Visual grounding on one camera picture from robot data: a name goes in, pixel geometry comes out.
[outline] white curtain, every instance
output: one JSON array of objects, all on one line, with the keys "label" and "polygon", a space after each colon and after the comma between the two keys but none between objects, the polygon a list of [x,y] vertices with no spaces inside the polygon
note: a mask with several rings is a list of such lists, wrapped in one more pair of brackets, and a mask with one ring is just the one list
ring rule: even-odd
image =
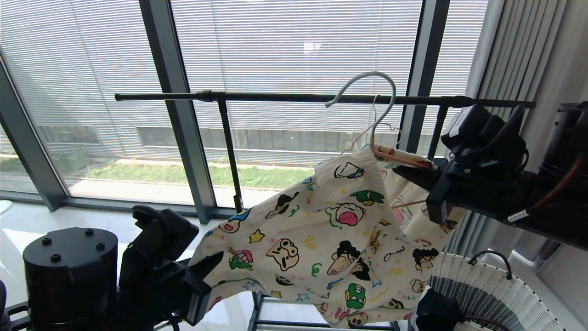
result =
[{"label": "white curtain", "polygon": [[[588,73],[588,2],[566,0],[490,1],[470,72],[467,95],[477,98],[536,101],[525,117],[522,137],[537,171],[560,103],[579,102]],[[503,118],[510,109],[492,108]],[[471,255],[491,248],[513,250],[535,260],[542,236],[468,213],[446,250]]]}]

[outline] robotic arm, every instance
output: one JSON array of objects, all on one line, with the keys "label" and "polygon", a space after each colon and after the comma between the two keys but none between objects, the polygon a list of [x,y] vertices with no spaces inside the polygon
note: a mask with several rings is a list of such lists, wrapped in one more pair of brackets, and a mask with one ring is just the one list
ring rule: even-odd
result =
[{"label": "robotic arm", "polygon": [[[394,171],[430,192],[431,221],[444,224],[452,208],[463,207],[588,250],[587,106],[563,104],[558,110],[538,174],[524,171],[524,108],[516,107],[505,123],[479,105],[463,110],[442,135],[451,152],[448,160],[435,159],[438,170]],[[203,279],[222,253],[188,267],[188,260],[176,260],[198,234],[195,225],[170,209],[135,206],[132,215],[142,232],[123,254],[118,287],[118,239],[111,232],[70,228],[27,246],[29,300],[4,310],[0,282],[2,328],[153,330],[169,321],[179,330],[181,320],[198,323],[211,292]],[[29,315],[10,319],[23,311]]]}]

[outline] basket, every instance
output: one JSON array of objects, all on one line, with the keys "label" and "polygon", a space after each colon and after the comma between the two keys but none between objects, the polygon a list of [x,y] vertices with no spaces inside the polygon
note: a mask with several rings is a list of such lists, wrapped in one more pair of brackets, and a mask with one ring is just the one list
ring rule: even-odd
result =
[{"label": "basket", "polygon": [[[507,271],[477,263],[476,259],[485,253],[500,256]],[[435,262],[429,286],[444,297],[456,299],[465,315],[493,322],[468,320],[458,323],[454,331],[565,331],[535,292],[512,275],[504,255],[488,250],[468,259],[442,253]],[[415,330],[415,317],[409,330]]]}]

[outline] wire hanger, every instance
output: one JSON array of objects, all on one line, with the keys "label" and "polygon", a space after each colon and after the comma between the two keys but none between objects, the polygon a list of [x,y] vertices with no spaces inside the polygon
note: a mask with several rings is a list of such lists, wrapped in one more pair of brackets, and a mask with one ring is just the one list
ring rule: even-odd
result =
[{"label": "wire hanger", "polygon": [[[373,116],[374,116],[374,118],[373,118],[373,120],[374,120],[374,123],[373,123],[373,124],[371,124],[370,126],[368,126],[368,127],[365,129],[365,130],[363,130],[363,132],[362,132],[362,133],[361,133],[361,134],[360,134],[360,135],[359,135],[357,138],[355,138],[355,139],[353,140],[353,142],[351,143],[351,147],[349,147],[349,148],[347,148],[347,149],[343,150],[343,151],[341,152],[341,154],[340,154],[340,155],[343,155],[343,153],[345,153],[345,152],[348,152],[348,151],[351,151],[351,150],[353,150],[353,148],[355,147],[355,143],[356,143],[358,140],[360,140],[360,139],[363,137],[363,135],[364,135],[364,134],[366,134],[366,132],[367,132],[369,129],[371,129],[371,128],[372,128],[374,125],[376,125],[376,120],[377,120],[377,117],[376,117],[376,116],[377,116],[377,111],[376,111],[376,106],[375,106],[375,105],[376,105],[376,99],[377,99],[379,96],[380,96],[380,95],[378,94],[378,95],[376,95],[376,96],[374,97],[374,99],[373,99],[373,102],[372,102],[372,106],[371,106],[371,108],[373,108],[373,111],[374,111],[374,114],[373,114]],[[384,122],[382,122],[382,123],[380,123],[380,124],[387,125],[387,126],[390,128],[390,131],[391,131],[391,132],[398,131],[398,135],[400,136],[400,139],[398,139],[398,140],[397,140],[397,142],[396,142],[396,144],[394,144],[394,145],[393,145],[393,146],[394,146],[394,148],[396,148],[396,146],[398,146],[398,144],[400,144],[400,142],[402,141],[402,130],[400,130],[400,128],[393,127],[393,126],[392,126],[390,123],[384,123]]]},{"label": "wire hanger", "polygon": [[400,158],[400,157],[395,157],[395,156],[390,155],[390,154],[382,153],[379,150],[375,149],[374,139],[375,139],[376,127],[378,126],[378,124],[380,124],[382,122],[382,120],[384,119],[384,117],[386,117],[386,115],[388,115],[388,113],[392,109],[392,106],[394,106],[394,100],[396,99],[396,85],[394,84],[394,81],[390,78],[390,76],[386,75],[385,73],[380,72],[380,71],[368,71],[368,72],[364,72],[363,74],[359,74],[359,75],[351,78],[341,88],[341,90],[339,90],[339,93],[337,93],[337,96],[335,96],[335,98],[333,100],[328,101],[328,102],[325,103],[325,107],[326,108],[329,108],[330,106],[332,106],[332,105],[336,104],[337,102],[339,102],[339,99],[341,99],[341,96],[343,96],[343,93],[351,85],[353,85],[354,82],[356,82],[356,81],[358,81],[358,80],[360,80],[360,79],[362,79],[364,77],[369,77],[369,76],[380,76],[380,77],[384,78],[386,81],[388,81],[388,83],[390,83],[390,87],[392,87],[392,97],[390,98],[390,103],[388,104],[388,107],[386,108],[386,111],[384,111],[384,113],[377,119],[377,121],[372,126],[372,135],[370,137],[370,148],[372,149],[373,154],[375,156],[378,156],[378,157],[383,158],[384,160],[396,161],[398,163],[407,164],[407,165],[413,166],[413,167],[427,168],[426,166],[424,166],[422,164],[419,164],[417,162],[406,160],[406,159]]}]

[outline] clothing rack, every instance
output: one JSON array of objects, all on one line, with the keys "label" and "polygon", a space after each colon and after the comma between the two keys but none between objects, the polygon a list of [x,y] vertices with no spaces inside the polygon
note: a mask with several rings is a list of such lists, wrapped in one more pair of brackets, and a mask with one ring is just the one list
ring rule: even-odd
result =
[{"label": "clothing rack", "polygon": [[[270,102],[327,102],[335,98],[332,94],[290,94],[290,93],[241,93],[241,92],[224,92],[224,91],[199,91],[196,93],[154,93],[154,94],[115,94],[117,101],[129,100],[199,100],[204,102],[217,102],[222,122],[223,133],[227,154],[229,157],[230,171],[235,186],[235,209],[237,213],[243,211],[243,199],[241,195],[241,186],[239,184],[239,174],[237,172],[237,160],[233,139],[230,133],[229,110],[227,101],[270,101]],[[390,96],[386,95],[343,95],[339,100],[340,103],[347,104],[389,104]],[[491,100],[491,99],[472,99],[464,96],[455,97],[396,97],[396,105],[438,105],[437,120],[433,129],[433,138],[429,145],[427,157],[435,156],[443,122],[447,116],[447,111],[452,108],[463,108],[473,104],[479,104],[484,107],[513,108],[517,105],[523,105],[525,108],[535,108],[536,103],[531,101],[511,101],[511,100]]]}]

